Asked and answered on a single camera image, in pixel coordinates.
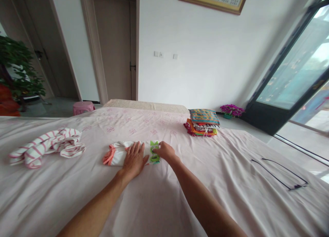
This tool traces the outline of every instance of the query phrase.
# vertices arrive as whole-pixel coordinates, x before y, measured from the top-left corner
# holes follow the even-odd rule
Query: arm
[[[129,147],[122,169],[99,194],[72,218],[58,237],[99,236],[122,191],[143,170],[148,160],[148,156],[143,158],[143,153],[144,144],[140,148],[140,142]]]
[[[153,149],[153,152],[165,159],[174,170],[189,206],[207,235],[246,237],[201,181],[180,161],[175,150],[163,141],[159,145],[160,149]]]

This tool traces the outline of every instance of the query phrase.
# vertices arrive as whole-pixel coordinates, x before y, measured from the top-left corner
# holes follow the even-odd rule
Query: potted flower
[[[26,111],[24,97],[46,95],[45,88],[32,66],[33,54],[21,41],[0,36],[0,83],[11,90],[14,100],[20,100]],[[8,68],[13,68],[10,75]]]
[[[244,112],[243,108],[239,108],[233,104],[227,104],[220,107],[224,113],[224,118],[231,119],[232,117],[241,117]]]

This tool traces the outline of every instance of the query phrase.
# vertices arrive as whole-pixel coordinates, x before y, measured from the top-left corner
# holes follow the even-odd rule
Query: pink bedsheet
[[[322,236],[329,233],[329,185],[285,159],[247,132],[221,129],[212,138],[192,137],[188,115],[101,108],[72,118],[0,120],[0,236],[55,236],[120,167],[102,164],[117,141],[164,140],[205,184],[248,236]],[[65,159],[47,155],[42,167],[10,166],[7,154],[63,127],[82,131],[86,151]],[[288,192],[251,159],[269,158],[309,186]],[[288,185],[289,172],[266,164]],[[205,236],[169,165],[146,166],[120,196],[101,236]]]

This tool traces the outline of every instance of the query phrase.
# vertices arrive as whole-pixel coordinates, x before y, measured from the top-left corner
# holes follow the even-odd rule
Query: pink stool
[[[95,110],[92,102],[77,102],[73,105],[73,115],[83,114]]]

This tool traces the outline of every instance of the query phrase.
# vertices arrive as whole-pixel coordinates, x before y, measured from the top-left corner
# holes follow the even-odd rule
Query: orange trim
[[[110,145],[109,148],[109,152],[107,152],[103,157],[103,164],[108,164],[110,166],[114,157],[115,147],[113,145]]]

